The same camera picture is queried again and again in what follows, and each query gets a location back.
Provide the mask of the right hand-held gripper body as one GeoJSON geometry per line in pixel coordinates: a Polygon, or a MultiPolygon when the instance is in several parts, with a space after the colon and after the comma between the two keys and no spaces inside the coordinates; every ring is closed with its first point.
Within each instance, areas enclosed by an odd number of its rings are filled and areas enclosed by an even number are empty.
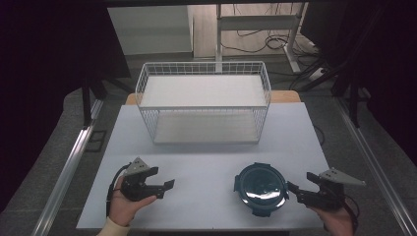
{"type": "Polygon", "coordinates": [[[345,185],[365,187],[366,182],[352,177],[340,170],[331,168],[318,175],[323,184],[319,186],[318,202],[315,207],[323,210],[338,210],[345,202],[345,185]]]}

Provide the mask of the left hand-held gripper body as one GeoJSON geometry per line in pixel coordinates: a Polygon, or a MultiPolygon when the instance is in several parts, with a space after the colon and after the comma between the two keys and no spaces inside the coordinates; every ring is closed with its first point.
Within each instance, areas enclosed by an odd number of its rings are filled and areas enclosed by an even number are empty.
{"type": "Polygon", "coordinates": [[[148,197],[145,172],[150,168],[139,157],[127,167],[120,191],[128,200],[138,202],[148,197]]]}

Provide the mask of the dark teal round container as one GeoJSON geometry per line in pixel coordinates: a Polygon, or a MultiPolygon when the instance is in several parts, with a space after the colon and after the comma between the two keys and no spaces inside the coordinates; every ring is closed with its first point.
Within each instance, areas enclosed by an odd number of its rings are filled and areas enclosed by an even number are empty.
{"type": "Polygon", "coordinates": [[[234,192],[258,217],[270,217],[289,199],[287,183],[270,164],[255,162],[245,167],[234,180],[234,192]]]}

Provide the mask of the person's left hand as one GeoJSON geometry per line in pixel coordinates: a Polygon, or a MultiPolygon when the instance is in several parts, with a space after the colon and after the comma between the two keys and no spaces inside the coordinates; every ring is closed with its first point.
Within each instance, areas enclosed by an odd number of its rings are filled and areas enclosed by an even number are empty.
{"type": "Polygon", "coordinates": [[[108,217],[117,225],[127,227],[140,209],[156,201],[156,196],[150,196],[138,202],[128,200],[120,191],[123,179],[123,176],[118,178],[112,192],[108,217]]]}

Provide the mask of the person's right hand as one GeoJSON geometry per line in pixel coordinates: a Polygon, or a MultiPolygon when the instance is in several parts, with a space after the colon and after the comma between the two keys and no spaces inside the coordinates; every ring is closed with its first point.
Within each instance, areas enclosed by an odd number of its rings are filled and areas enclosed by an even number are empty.
{"type": "Polygon", "coordinates": [[[348,212],[342,208],[338,211],[325,211],[310,206],[324,223],[330,236],[353,236],[353,223],[348,212]]]}

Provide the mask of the black metal stand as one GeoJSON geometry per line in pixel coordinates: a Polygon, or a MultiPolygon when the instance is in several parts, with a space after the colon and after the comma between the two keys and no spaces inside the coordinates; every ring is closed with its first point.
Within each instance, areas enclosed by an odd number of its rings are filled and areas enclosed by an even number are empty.
{"type": "Polygon", "coordinates": [[[360,79],[357,70],[353,65],[343,63],[336,69],[337,79],[334,82],[331,93],[334,96],[342,97],[348,92],[348,117],[355,128],[359,128],[358,103],[368,101],[368,98],[360,97],[360,79]]]}
{"type": "Polygon", "coordinates": [[[107,96],[107,91],[104,88],[103,82],[100,79],[85,78],[82,85],[82,100],[83,100],[83,114],[84,114],[84,126],[86,129],[91,121],[91,101],[90,94],[93,93],[94,97],[103,100],[107,96]]]}

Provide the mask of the white power strip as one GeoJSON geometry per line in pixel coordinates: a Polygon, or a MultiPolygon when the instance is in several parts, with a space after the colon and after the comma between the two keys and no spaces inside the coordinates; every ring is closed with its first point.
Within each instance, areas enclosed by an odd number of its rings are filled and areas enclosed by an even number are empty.
{"type": "Polygon", "coordinates": [[[314,81],[314,80],[318,79],[319,77],[321,77],[322,75],[324,75],[327,71],[328,71],[327,68],[320,67],[309,77],[309,80],[314,81]]]}

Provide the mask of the white cabinet panel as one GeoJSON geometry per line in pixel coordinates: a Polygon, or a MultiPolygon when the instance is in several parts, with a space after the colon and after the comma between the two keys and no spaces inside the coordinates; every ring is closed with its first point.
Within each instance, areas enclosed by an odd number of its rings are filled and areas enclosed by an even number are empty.
{"type": "Polygon", "coordinates": [[[187,6],[108,8],[125,55],[192,51],[187,6]]]}

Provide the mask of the aluminium floor rail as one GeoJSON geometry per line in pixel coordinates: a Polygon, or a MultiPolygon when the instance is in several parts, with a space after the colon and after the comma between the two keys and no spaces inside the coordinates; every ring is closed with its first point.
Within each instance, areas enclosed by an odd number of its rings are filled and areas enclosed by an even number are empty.
{"type": "Polygon", "coordinates": [[[351,133],[356,146],[359,148],[361,155],[367,163],[380,191],[382,192],[390,211],[393,213],[397,224],[401,228],[403,235],[417,236],[417,225],[414,223],[408,208],[383,171],[362,131],[351,121],[347,105],[343,102],[342,98],[336,98],[334,102],[338,107],[339,113],[347,129],[351,133]]]}
{"type": "Polygon", "coordinates": [[[89,142],[102,105],[103,101],[96,99],[89,110],[91,112],[91,121],[79,132],[61,174],[30,236],[48,235],[89,142]]]}

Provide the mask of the white metal desk frame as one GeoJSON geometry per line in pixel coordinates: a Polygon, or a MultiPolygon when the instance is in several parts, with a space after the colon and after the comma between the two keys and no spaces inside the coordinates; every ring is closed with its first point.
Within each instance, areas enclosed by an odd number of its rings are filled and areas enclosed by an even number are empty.
{"type": "Polygon", "coordinates": [[[222,61],[221,33],[224,30],[288,30],[287,42],[283,50],[294,74],[301,70],[293,52],[293,44],[299,29],[305,4],[302,3],[295,15],[274,16],[221,16],[221,5],[216,5],[216,45],[215,61],[222,61]]]}

